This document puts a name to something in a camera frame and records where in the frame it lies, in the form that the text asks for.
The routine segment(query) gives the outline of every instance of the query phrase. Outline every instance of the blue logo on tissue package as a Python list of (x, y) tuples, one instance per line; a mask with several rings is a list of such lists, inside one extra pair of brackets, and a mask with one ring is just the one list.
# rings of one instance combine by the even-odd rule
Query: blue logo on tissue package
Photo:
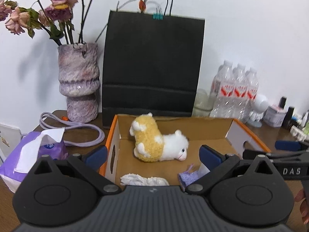
[(55, 144), (47, 144), (44, 147), (47, 149), (52, 149), (55, 146)]

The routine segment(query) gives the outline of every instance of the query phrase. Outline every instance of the purple tissue package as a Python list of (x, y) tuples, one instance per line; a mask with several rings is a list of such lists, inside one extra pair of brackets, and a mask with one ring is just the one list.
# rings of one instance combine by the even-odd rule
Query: purple tissue package
[[(27, 136), (23, 137), (20, 143), (15, 147), (15, 149), (10, 153), (8, 158), (4, 161), (4, 163), (0, 167), (0, 176), (7, 184), (9, 189), (12, 192), (16, 192), (20, 183), (26, 177), (26, 173), (19, 173), (14, 171), (17, 166), (18, 160), (20, 158), (20, 153), (22, 147), (34, 140), (36, 137), (40, 135), (40, 132), (30, 132)], [(44, 154), (48, 154), (54, 160), (64, 160), (67, 158), (68, 153), (65, 148), (63, 139), (59, 143), (47, 144), (44, 146), (40, 146), (38, 152), (38, 158)]]

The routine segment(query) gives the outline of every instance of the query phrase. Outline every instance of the black paper bag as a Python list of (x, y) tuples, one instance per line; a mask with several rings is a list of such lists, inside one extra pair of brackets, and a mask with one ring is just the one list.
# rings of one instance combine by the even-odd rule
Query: black paper bag
[(106, 32), (103, 126), (115, 114), (191, 116), (204, 19), (111, 11)]

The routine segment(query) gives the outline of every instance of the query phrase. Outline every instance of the plush toy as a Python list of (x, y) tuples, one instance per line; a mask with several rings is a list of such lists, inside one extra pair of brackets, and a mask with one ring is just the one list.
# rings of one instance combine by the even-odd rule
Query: plush toy
[(130, 135), (135, 137), (134, 155), (145, 162), (185, 160), (189, 142), (180, 130), (162, 135), (152, 113), (137, 117), (131, 124)]

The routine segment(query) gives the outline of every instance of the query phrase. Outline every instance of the vase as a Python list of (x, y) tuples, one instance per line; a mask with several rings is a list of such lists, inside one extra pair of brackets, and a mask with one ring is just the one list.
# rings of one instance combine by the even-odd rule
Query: vase
[(76, 43), (58, 47), (59, 91), (67, 96), (70, 121), (88, 123), (98, 116), (95, 91), (100, 88), (98, 45)]

